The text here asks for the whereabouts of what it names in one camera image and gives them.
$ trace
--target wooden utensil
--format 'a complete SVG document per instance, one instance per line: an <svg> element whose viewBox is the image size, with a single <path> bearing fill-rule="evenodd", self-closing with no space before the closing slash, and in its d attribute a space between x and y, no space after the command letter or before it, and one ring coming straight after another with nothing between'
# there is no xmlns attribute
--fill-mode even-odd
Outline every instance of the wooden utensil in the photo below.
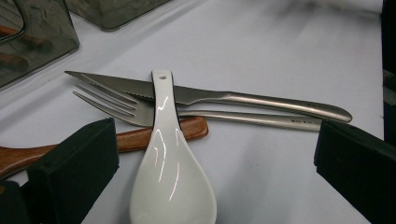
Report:
<svg viewBox="0 0 396 224"><path fill-rule="evenodd" d="M0 25L0 37L15 35L20 31ZM24 44L38 49L40 52L49 53L53 49L53 44L49 39L38 38L26 34L21 35L21 40Z"/></svg>
<svg viewBox="0 0 396 224"><path fill-rule="evenodd" d="M0 66L23 72L29 67L29 63L22 57L0 52Z"/></svg>
<svg viewBox="0 0 396 224"><path fill-rule="evenodd" d="M187 140L207 136L209 130L206 120L202 117L183 119L180 126ZM151 137L151 128L144 128L127 133L118 133L119 152L130 152L146 149ZM30 148L0 147L0 179L23 170L40 159L57 145Z"/></svg>

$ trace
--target white table surface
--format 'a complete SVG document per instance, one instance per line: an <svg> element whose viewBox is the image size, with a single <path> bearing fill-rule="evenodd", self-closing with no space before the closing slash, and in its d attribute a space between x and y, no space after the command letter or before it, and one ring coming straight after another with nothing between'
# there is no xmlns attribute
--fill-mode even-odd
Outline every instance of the white table surface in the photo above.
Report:
<svg viewBox="0 0 396 224"><path fill-rule="evenodd" d="M78 81L64 70L150 80L151 70L170 69L177 85L337 105L353 115L352 125L383 138L381 4L341 10L292 0L175 0L113 33L72 15L79 50L0 92L1 146L57 144L107 118L72 93ZM316 173L317 133L217 120L208 126L209 135L190 147L212 182L217 223L367 223ZM116 127L137 129L118 120ZM120 169L84 223L129 223L143 155L120 154ZM27 176L10 180L22 185Z"/></svg>

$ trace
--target knife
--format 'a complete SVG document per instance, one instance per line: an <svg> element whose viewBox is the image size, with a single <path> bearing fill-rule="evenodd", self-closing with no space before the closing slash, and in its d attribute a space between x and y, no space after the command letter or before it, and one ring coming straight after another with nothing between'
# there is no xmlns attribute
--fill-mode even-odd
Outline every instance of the knife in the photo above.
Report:
<svg viewBox="0 0 396 224"><path fill-rule="evenodd" d="M154 89L151 82L73 71L65 72L81 80L86 80L84 77L89 77L93 80L106 83L109 87L118 89L119 91L154 100ZM289 111L322 119L333 119L343 122L350 122L352 120L352 116L343 108L314 102L260 96L234 91L205 91L180 86L174 86L174 94L176 102L180 105L192 105L198 102L247 105Z"/></svg>

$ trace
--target fork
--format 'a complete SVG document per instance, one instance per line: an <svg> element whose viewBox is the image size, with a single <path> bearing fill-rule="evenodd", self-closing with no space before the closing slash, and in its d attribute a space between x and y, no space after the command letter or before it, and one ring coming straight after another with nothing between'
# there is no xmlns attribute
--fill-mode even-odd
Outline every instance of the fork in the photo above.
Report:
<svg viewBox="0 0 396 224"><path fill-rule="evenodd" d="M99 104L98 102L86 97L83 94L73 91L73 93L102 110L108 115L124 120L136 126L149 127L153 125L154 118L154 104L142 98L133 97L122 91L108 87L105 83L93 80L87 76L83 76L82 81L91 89L99 92L101 95L90 91L87 88L76 84L80 90L88 93L91 97L110 105L115 108ZM245 122L251 124L258 124L263 126L271 126L278 128L294 129L309 132L318 132L320 129L321 119L309 117L294 117L294 116L280 116L268 114L252 114L239 112L225 112L225 111L209 111L209 110L178 110L179 117L194 117L200 116L210 119L223 119L237 122Z"/></svg>

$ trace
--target utensil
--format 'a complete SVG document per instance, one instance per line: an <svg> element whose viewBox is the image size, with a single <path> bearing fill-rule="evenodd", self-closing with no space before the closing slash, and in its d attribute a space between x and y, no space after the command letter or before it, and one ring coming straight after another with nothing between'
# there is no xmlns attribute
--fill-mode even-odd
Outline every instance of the utensil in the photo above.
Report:
<svg viewBox="0 0 396 224"><path fill-rule="evenodd" d="M170 71L154 70L156 113L148 149L134 182L134 224L210 224L217 215L209 180L180 133Z"/></svg>
<svg viewBox="0 0 396 224"><path fill-rule="evenodd" d="M80 78L87 85L100 92L105 97L102 97L93 91L76 85L82 91L85 91L94 98L117 108L120 112L110 109L107 106L101 105L90 98L73 91L73 93L86 101L90 105L104 111L105 113L117 119L122 119L126 122L138 126L152 126L152 118L154 117L154 105L152 102L142 98L136 98L126 94L117 89L110 88L105 83L96 81L90 77L82 75ZM308 117L292 117L292 116L278 116L278 115L265 115L265 114L250 114L250 113L237 113L237 112L224 112L224 111L204 111L204 110L179 110L177 114L180 117L201 116L212 119L225 119L245 123L253 123L265 126L296 129L302 131L318 132L320 129L321 119L308 118Z"/></svg>
<svg viewBox="0 0 396 224"><path fill-rule="evenodd" d="M121 77L108 77L89 73L65 71L72 77L83 79L89 77L101 83L106 83L112 89L118 89L136 96L154 99L152 83L147 81L133 80ZM314 102L275 98L245 94L233 91L204 91L187 87L175 86L175 100L181 105L192 105L198 102L212 102L231 105L247 105L266 107L277 110L306 114L322 119L335 119L350 122L352 116L345 109Z"/></svg>
<svg viewBox="0 0 396 224"><path fill-rule="evenodd" d="M0 37L16 35L19 32L18 30L0 25ZM49 39L21 35L21 40L26 46L37 48L42 52L51 52L53 49L53 44Z"/></svg>
<svg viewBox="0 0 396 224"><path fill-rule="evenodd" d="M15 71L25 71L29 67L29 63L20 56L0 52L0 66Z"/></svg>
<svg viewBox="0 0 396 224"><path fill-rule="evenodd" d="M194 117L180 121L181 130L187 140L207 136L209 130L204 118ZM152 129L145 128L127 133L117 134L119 153L146 149L149 144ZM0 179L25 169L38 161L44 154L57 145L30 148L0 147Z"/></svg>

